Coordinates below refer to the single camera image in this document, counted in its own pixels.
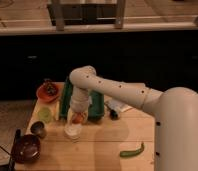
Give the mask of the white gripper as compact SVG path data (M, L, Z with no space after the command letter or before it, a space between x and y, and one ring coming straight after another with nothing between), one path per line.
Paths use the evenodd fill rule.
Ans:
M83 113L83 122L82 124L86 124L87 121L88 121L88 112L85 112L89 107L89 101L77 101L77 100L74 100L72 99L70 101L70 108L76 112L76 113ZM73 115L74 115L74 112L69 109L68 110L68 114L67 114L67 125L71 125L72 124L72 120L73 120Z

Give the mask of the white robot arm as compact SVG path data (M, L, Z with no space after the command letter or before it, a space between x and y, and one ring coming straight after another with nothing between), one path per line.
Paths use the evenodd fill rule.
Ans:
M155 118L154 171L198 171L198 93L185 87L158 91L104 79L92 66L72 70L72 109L86 108L94 90Z

